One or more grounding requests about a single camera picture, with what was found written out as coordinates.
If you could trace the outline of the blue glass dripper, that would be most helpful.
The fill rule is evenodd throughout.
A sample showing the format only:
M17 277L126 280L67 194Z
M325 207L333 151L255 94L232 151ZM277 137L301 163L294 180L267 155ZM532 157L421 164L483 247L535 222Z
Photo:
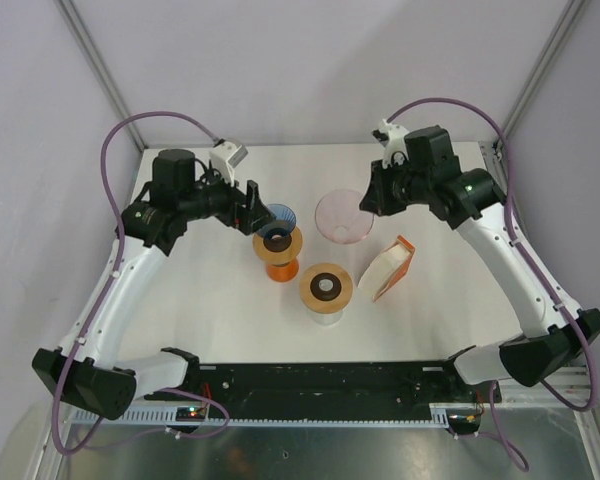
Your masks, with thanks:
M291 234L296 226L296 215L294 211L284 204L268 204L267 208L273 214L273 220L257 231L264 239L274 237L286 237Z

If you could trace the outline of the pink glass dripper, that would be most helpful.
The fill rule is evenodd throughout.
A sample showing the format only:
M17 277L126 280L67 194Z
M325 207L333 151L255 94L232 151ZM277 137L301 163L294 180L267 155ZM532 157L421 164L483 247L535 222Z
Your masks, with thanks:
M360 209L362 198L362 193L351 189L336 189L325 194L314 213L321 235L340 245L363 240L373 227L374 215Z

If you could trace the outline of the orange glass carafe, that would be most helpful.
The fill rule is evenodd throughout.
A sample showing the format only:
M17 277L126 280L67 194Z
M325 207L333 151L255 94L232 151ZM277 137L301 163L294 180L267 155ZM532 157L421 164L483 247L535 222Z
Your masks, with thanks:
M268 277L278 283L286 283L296 277L299 271L299 262L293 260L285 265L267 264L265 267Z

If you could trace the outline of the coffee filter pack orange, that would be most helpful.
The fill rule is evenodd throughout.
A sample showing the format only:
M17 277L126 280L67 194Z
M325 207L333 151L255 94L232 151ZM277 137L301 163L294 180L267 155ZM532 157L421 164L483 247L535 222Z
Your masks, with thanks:
M393 288L408 272L415 247L402 235L379 253L363 272L358 288L373 302Z

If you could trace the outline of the clear glass carafe brown collar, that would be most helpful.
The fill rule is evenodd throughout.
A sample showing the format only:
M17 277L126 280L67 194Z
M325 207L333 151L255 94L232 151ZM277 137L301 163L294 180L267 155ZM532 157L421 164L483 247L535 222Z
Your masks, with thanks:
M333 312L322 312L308 308L308 315L310 318L318 325L325 327L338 323L341 320L343 313L343 309Z

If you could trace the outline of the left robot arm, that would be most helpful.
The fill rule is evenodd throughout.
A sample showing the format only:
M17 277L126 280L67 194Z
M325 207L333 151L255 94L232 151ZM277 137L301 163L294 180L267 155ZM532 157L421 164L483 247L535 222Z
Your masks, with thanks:
M53 350L39 349L32 368L62 402L108 420L120 418L138 397L168 389L194 397L201 376L197 357L176 348L131 362L118 352L138 302L190 222L210 217L252 235L274 219L250 180L241 190L235 178L244 146L222 141L208 163L184 149L160 151L150 181L122 212L124 231L89 305Z

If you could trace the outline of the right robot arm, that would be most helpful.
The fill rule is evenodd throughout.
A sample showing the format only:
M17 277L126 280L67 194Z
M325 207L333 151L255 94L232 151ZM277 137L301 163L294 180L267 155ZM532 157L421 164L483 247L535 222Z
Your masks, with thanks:
M505 223L505 194L483 168L463 171L449 133L432 126L408 131L380 121L383 146L372 162L363 211L391 216L425 205L479 255L509 300L519 336L453 356L443 393L464 401L477 385L511 378L533 387L579 356L600 334L600 311L584 309L548 272L517 223Z

